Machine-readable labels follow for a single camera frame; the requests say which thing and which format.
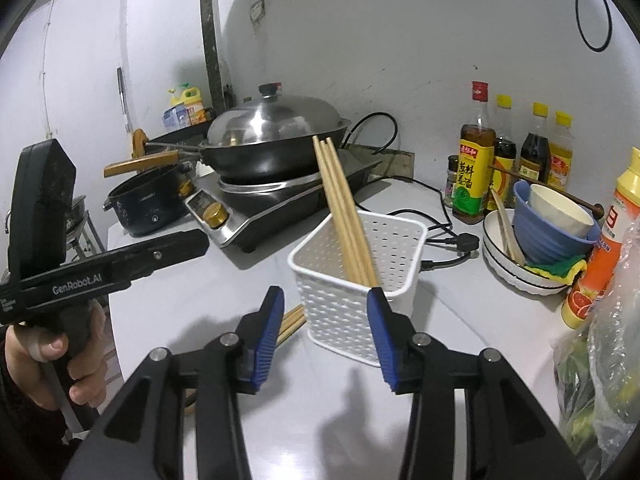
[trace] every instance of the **gold knob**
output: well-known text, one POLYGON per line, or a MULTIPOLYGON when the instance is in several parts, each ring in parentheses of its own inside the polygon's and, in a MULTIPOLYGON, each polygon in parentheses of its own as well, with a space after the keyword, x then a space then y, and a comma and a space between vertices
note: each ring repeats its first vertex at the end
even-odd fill
POLYGON ((220 202, 214 202, 204 210, 202 219, 212 229, 217 229, 226 219, 229 218, 229 213, 220 202))
POLYGON ((187 198, 195 189, 191 180, 185 180, 178 188, 178 195, 182 198, 187 198))

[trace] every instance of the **person's sleeve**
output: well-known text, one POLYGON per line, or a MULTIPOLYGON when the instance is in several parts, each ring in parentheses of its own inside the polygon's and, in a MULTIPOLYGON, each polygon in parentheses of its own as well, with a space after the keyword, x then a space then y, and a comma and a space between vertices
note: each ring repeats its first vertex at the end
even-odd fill
MULTIPOLYGON (((5 333, 6 328, 0 329, 0 416, 4 419, 2 426, 10 427, 14 435, 2 437, 2 460, 14 460, 12 469, 18 471, 24 470, 24 461, 30 459, 50 478, 60 478, 78 444, 62 443, 66 424, 60 410, 50 412, 42 409, 22 393, 12 380, 4 356, 5 333), (15 448, 15 452, 7 453, 7 446, 15 448)), ((7 471, 9 465, 3 463, 1 466, 7 471)))

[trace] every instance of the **orange bottle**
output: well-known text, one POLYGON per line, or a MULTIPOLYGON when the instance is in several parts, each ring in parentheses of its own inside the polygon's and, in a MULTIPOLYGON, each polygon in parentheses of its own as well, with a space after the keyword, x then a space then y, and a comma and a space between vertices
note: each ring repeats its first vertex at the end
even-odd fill
POLYGON ((562 304, 562 320, 571 328, 580 323, 597 306, 613 276, 620 258, 626 230, 640 213, 640 150, 633 148, 631 165, 620 175, 613 202, 605 218, 600 238, 587 263, 562 304))

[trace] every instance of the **spice jar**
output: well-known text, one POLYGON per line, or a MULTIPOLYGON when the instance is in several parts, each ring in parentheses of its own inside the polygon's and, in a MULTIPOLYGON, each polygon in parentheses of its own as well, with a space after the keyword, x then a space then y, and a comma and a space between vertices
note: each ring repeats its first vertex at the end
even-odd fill
POLYGON ((456 174, 458 173, 458 156, 449 155, 449 165, 447 167, 447 183, 444 187, 444 205, 451 207, 453 204, 453 193, 455 191, 456 174))

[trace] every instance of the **hand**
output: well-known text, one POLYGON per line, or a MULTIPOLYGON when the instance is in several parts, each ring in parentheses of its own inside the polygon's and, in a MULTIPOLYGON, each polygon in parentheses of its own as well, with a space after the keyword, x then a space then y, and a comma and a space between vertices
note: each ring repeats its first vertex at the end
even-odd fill
MULTIPOLYGON (((69 361, 69 376, 77 381, 69 390, 69 395, 76 404, 89 404, 96 408, 104 402, 106 385, 104 376, 107 363, 104 360, 104 312, 100 304, 90 301, 92 305, 91 334, 86 347, 69 361)), ((40 364, 31 356, 29 338, 37 335, 38 329, 23 325, 12 325, 6 332, 4 355, 9 375, 25 395, 31 397, 41 408, 53 411, 58 404, 50 389, 49 383, 40 370, 40 364)), ((41 331, 37 350, 43 361, 60 359, 68 348, 65 334, 55 335, 41 331)))

